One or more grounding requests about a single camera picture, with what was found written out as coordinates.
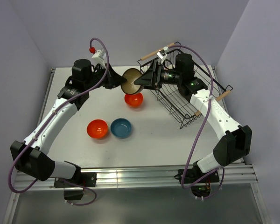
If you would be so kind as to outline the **beige brown bowl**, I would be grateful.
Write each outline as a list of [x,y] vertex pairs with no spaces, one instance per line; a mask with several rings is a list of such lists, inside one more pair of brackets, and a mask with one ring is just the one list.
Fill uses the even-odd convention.
[[141,72],[138,69],[130,68],[123,73],[122,77],[126,79],[126,82],[121,84],[121,89],[125,94],[135,95],[143,90],[142,85],[134,84],[134,81],[141,77]]

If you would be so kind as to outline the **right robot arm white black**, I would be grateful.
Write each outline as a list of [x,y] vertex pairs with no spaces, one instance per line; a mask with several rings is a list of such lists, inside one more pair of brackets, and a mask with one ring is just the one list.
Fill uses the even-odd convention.
[[194,164],[193,178],[203,182],[209,172],[225,167],[250,152],[252,130],[235,121],[217,102],[203,80],[194,72],[194,61],[190,54],[180,53],[175,57],[175,67],[164,69],[154,60],[147,71],[133,81],[141,88],[156,90],[162,84],[174,84],[179,93],[207,119],[219,142],[212,153]]

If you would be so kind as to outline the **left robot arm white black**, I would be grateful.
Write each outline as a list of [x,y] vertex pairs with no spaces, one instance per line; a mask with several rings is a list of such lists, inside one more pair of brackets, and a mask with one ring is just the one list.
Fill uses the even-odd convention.
[[64,178],[70,186],[77,186],[82,180],[80,167],[70,162],[57,162],[48,157],[49,150],[63,129],[89,98],[88,89],[101,86],[113,89],[126,79],[117,74],[112,67],[93,66],[87,59],[75,61],[71,76],[60,90],[52,109],[39,126],[25,140],[14,141],[11,153],[15,168],[37,180]]

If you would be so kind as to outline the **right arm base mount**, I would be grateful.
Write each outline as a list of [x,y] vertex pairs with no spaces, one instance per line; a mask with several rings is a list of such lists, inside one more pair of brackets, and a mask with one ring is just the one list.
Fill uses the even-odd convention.
[[[185,175],[184,183],[185,184],[192,184],[194,181],[198,180],[204,175],[201,171],[195,171],[194,168],[188,169]],[[210,174],[209,176],[205,177],[204,179],[200,180],[198,183],[202,185],[194,185],[192,186],[191,193],[200,199],[204,199],[211,194],[211,184],[212,183],[219,183],[219,174],[218,171]]]

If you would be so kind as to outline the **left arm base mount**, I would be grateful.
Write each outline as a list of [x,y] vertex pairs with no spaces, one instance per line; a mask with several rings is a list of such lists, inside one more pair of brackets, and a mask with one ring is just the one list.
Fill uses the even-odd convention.
[[[56,178],[54,180],[54,188],[63,189],[63,197],[67,203],[76,206],[88,205],[97,199],[97,193],[91,189],[96,186],[96,172],[82,172],[77,177],[71,179]],[[76,203],[80,201],[86,192],[91,192],[94,198],[88,203]]]

